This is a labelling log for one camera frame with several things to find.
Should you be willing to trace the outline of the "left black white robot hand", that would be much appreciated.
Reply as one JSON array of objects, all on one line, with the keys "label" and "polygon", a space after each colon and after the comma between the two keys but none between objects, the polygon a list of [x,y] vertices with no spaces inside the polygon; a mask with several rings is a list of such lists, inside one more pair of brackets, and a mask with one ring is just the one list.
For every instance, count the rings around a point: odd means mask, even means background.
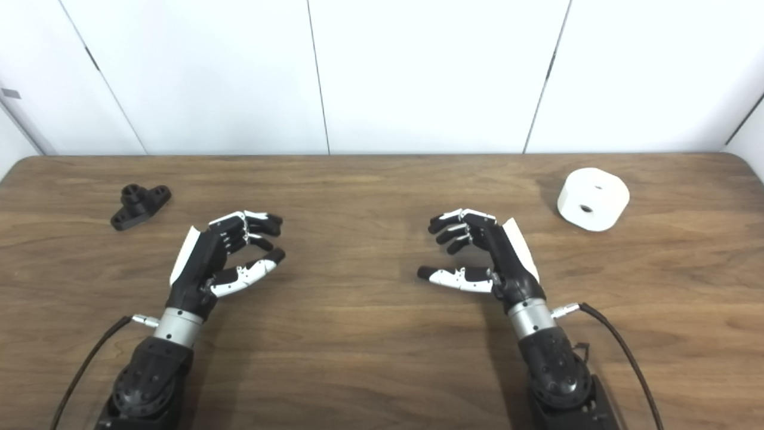
[{"label": "left black white robot hand", "polygon": [[[166,307],[207,321],[219,297],[245,290],[281,264],[285,252],[267,236],[280,236],[283,222],[273,213],[241,210],[210,221],[204,231],[191,226],[170,273]],[[249,245],[265,255],[241,266],[226,266],[229,256]]]}]

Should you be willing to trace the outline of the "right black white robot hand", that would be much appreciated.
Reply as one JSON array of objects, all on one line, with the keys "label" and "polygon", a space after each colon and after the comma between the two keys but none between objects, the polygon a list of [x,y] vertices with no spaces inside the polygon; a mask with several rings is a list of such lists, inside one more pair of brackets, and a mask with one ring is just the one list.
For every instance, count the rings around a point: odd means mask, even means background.
[{"label": "right black white robot hand", "polygon": [[428,232],[437,236],[437,244],[447,245],[448,255],[473,245],[488,253],[493,266],[451,269],[420,266],[417,276],[421,280],[461,291],[491,293],[503,303],[505,311],[518,304],[526,305],[532,299],[546,299],[542,285],[524,267],[507,231],[493,215],[459,208],[432,217]]}]

